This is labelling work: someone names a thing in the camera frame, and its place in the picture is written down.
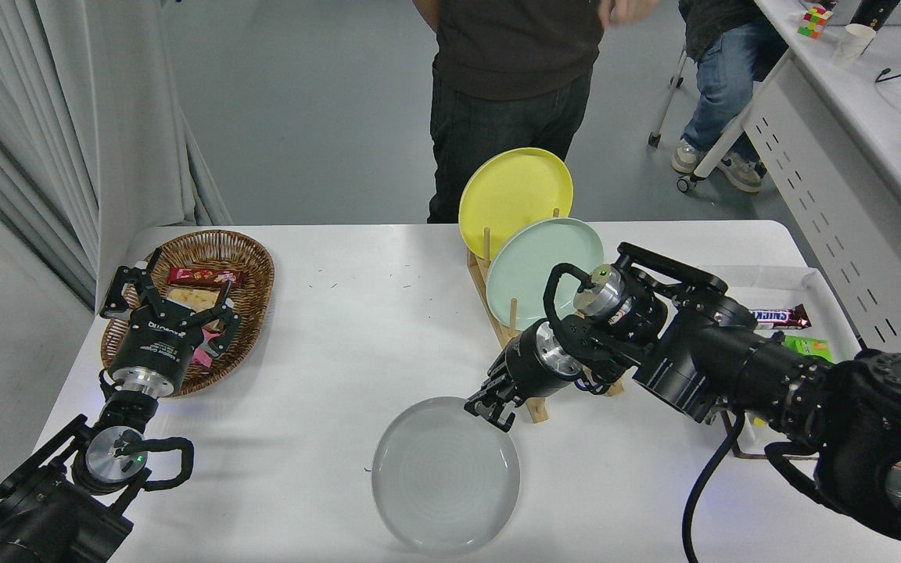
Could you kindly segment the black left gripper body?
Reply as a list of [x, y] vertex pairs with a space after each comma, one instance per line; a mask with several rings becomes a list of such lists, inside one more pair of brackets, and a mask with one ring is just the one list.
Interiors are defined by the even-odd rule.
[[215, 318], [189, 307], [155, 313], [139, 307], [129, 317], [129, 329], [109, 365], [115, 385], [146, 395], [173, 395], [181, 389], [198, 346], [203, 327]]

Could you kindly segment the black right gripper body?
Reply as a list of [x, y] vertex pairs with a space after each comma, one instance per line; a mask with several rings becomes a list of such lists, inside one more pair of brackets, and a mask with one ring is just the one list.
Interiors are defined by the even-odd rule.
[[547, 398], [571, 382], [573, 357], [562, 349], [547, 320], [513, 338], [489, 370], [489, 390], [516, 405]]

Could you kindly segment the person's left hand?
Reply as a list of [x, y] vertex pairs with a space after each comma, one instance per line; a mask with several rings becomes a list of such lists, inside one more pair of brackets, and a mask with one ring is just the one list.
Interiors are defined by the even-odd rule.
[[658, 0], [601, 0], [598, 3], [598, 20], [604, 30], [631, 25], [648, 18], [658, 4]]

